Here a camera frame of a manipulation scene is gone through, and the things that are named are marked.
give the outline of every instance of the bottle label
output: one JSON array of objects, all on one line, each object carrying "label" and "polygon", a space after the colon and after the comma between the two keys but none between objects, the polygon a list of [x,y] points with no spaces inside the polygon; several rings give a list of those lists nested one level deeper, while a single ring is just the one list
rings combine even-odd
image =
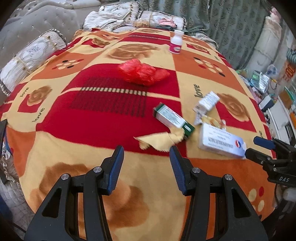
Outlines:
[{"label": "bottle label", "polygon": [[171,53],[180,53],[181,47],[182,47],[181,45],[176,45],[176,44],[170,43],[169,51]]}]

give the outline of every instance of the bed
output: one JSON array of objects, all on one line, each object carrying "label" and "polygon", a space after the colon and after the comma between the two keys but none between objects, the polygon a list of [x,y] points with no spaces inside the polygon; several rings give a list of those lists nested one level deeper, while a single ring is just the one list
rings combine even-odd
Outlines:
[{"label": "bed", "polygon": [[[177,241],[190,199],[178,190],[168,153],[141,150],[134,139],[169,131],[152,116],[160,102],[193,123],[192,108],[214,91],[220,101],[209,116],[224,119],[227,131],[242,137],[247,147],[272,156],[252,142],[255,136],[270,139],[270,133],[252,94],[225,58],[189,36],[183,36],[181,54],[172,54],[172,35],[154,28],[119,34],[79,30],[65,49],[16,86],[0,116],[8,120],[14,165],[34,212],[62,174],[85,174],[122,145],[125,159],[117,187],[104,197],[113,240]],[[166,69],[170,76],[151,87],[128,83],[118,65],[132,58]],[[231,174],[260,218],[266,218],[273,211],[274,184],[262,167],[199,149],[199,129],[177,145],[182,156],[210,175]],[[214,202],[208,238],[213,236]],[[81,208],[78,218],[85,238]]]}]

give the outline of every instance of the red plastic bag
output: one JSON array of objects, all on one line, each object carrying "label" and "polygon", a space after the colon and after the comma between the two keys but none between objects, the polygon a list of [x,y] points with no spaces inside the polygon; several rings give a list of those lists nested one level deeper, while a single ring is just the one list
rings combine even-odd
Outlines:
[{"label": "red plastic bag", "polygon": [[142,64],[135,58],[120,64],[118,68],[125,81],[144,86],[151,86],[170,76],[166,69],[156,70],[153,66]]}]

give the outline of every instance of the green curtain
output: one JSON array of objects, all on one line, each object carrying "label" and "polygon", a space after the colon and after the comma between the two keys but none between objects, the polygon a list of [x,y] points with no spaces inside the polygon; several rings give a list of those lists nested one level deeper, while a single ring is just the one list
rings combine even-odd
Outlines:
[{"label": "green curtain", "polygon": [[138,0],[142,10],[162,11],[187,20],[189,35],[206,33],[234,69],[244,67],[269,12],[260,0]]},{"label": "green curtain", "polygon": [[212,0],[207,34],[234,69],[247,64],[268,14],[260,0]]}]

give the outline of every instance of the gray upholstered headboard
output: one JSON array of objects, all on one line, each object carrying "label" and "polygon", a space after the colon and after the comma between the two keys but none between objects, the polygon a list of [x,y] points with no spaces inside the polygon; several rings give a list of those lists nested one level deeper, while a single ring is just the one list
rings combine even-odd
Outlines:
[{"label": "gray upholstered headboard", "polygon": [[70,42],[80,29],[76,12],[48,5],[23,17],[11,18],[0,31],[0,70],[21,49],[52,28],[59,30]]}]

